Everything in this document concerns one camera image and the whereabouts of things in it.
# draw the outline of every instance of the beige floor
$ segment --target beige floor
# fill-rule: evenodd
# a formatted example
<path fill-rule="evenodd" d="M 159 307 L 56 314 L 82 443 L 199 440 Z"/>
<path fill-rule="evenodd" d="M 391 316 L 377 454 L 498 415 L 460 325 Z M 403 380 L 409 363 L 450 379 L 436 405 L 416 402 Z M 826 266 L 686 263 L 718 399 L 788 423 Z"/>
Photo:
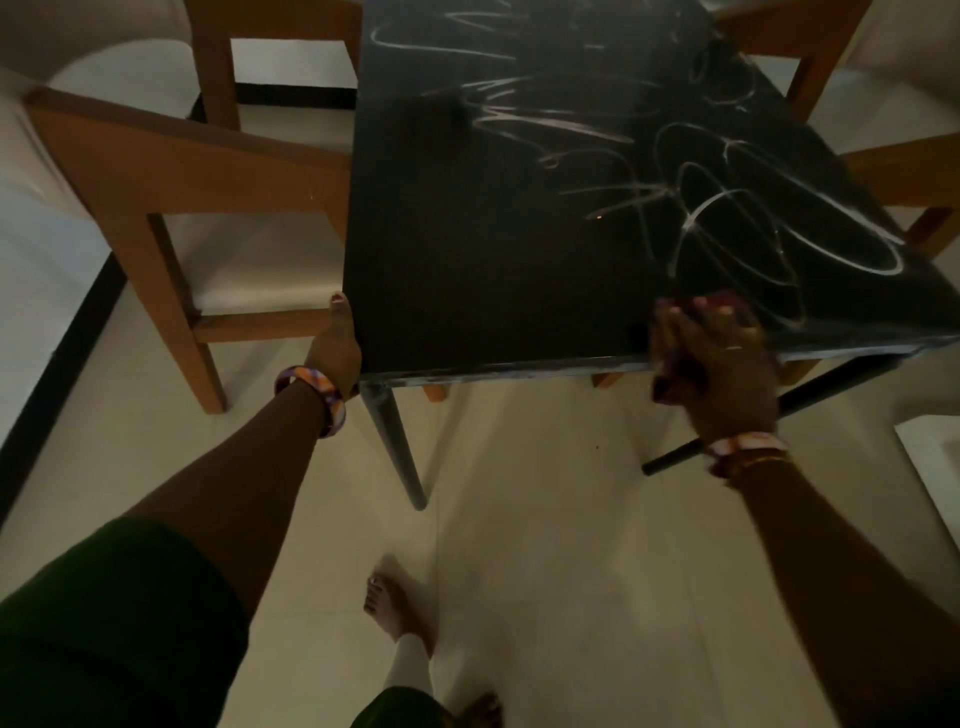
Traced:
<path fill-rule="evenodd" d="M 0 531 L 0 595 L 228 436 L 305 346 L 217 347 L 233 408 L 207 417 L 125 293 Z M 936 352 L 783 430 L 831 501 L 960 615 L 960 559 L 891 429 L 960 411 L 958 372 L 960 349 Z M 349 725 L 392 655 L 360 610 L 381 559 L 439 619 L 434 676 L 454 707 L 489 685 L 517 728 L 832 724 L 736 495 L 699 463 L 641 474 L 687 434 L 647 384 L 487 382 L 443 405 L 398 392 L 423 513 L 353 404 L 317 447 L 223 725 Z"/>

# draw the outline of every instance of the hand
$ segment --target hand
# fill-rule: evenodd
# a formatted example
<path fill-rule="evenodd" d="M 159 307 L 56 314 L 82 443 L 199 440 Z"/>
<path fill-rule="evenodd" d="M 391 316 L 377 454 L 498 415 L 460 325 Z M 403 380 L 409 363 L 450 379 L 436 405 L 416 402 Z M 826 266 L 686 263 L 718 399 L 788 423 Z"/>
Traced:
<path fill-rule="evenodd" d="M 342 293 L 330 296 L 330 321 L 317 334 L 307 353 L 305 366 L 323 372 L 340 390 L 344 400 L 357 394 L 362 354 L 353 335 L 353 312 Z"/>
<path fill-rule="evenodd" d="M 693 428 L 707 445 L 742 432 L 776 432 L 777 365 L 763 345 L 763 329 L 753 314 L 748 325 L 736 321 L 731 306 L 694 301 L 704 324 L 679 308 L 662 308 L 651 327 L 650 352 L 661 363 L 684 350 L 703 365 L 707 386 L 678 377 L 670 396 L 686 409 Z"/>

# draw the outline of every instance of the white leggings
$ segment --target white leggings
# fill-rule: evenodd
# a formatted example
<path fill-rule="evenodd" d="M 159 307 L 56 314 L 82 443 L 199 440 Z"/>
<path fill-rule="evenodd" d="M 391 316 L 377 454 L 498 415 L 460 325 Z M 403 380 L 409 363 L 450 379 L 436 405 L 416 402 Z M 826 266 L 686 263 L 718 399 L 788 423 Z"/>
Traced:
<path fill-rule="evenodd" d="M 430 657 L 417 635 L 406 634 L 396 641 L 394 663 L 383 683 L 383 689 L 387 688 L 413 688 L 433 697 Z"/>

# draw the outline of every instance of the table leg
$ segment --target table leg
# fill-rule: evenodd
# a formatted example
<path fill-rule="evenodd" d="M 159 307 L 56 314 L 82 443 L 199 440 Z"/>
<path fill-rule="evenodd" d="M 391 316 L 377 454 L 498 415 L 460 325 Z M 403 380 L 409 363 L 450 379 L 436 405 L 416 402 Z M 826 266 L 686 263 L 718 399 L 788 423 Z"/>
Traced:
<path fill-rule="evenodd" d="M 833 395 L 846 392 L 848 389 L 862 384 L 865 381 L 873 379 L 890 372 L 901 364 L 904 359 L 913 356 L 910 354 L 884 353 L 872 356 L 859 356 L 856 359 L 841 364 L 836 369 L 832 369 L 824 375 L 818 376 L 806 384 L 802 384 L 795 389 L 791 389 L 780 395 L 780 416 L 786 417 L 802 409 L 806 409 L 811 404 L 819 401 L 828 400 Z M 654 475 L 662 473 L 675 465 L 696 457 L 704 451 L 704 444 L 700 440 L 691 440 L 685 445 L 667 452 L 665 455 L 654 458 L 648 463 L 643 464 L 644 475 Z"/>
<path fill-rule="evenodd" d="M 414 456 L 410 454 L 410 446 L 407 445 L 407 435 L 403 431 L 403 421 L 396 408 L 393 389 L 383 384 L 361 383 L 360 396 L 367 405 L 390 459 L 394 462 L 396 474 L 400 476 L 410 502 L 414 508 L 422 511 L 426 508 L 426 493 L 420 485 Z"/>

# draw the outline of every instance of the table top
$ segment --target table top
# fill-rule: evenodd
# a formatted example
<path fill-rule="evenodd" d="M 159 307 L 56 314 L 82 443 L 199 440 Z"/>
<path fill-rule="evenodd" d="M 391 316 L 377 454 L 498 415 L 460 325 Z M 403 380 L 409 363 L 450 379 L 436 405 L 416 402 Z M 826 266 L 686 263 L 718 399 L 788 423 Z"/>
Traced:
<path fill-rule="evenodd" d="M 960 336 L 960 296 L 694 0 L 368 0 L 345 289 L 364 377 L 642 368 L 658 297 L 780 352 Z"/>

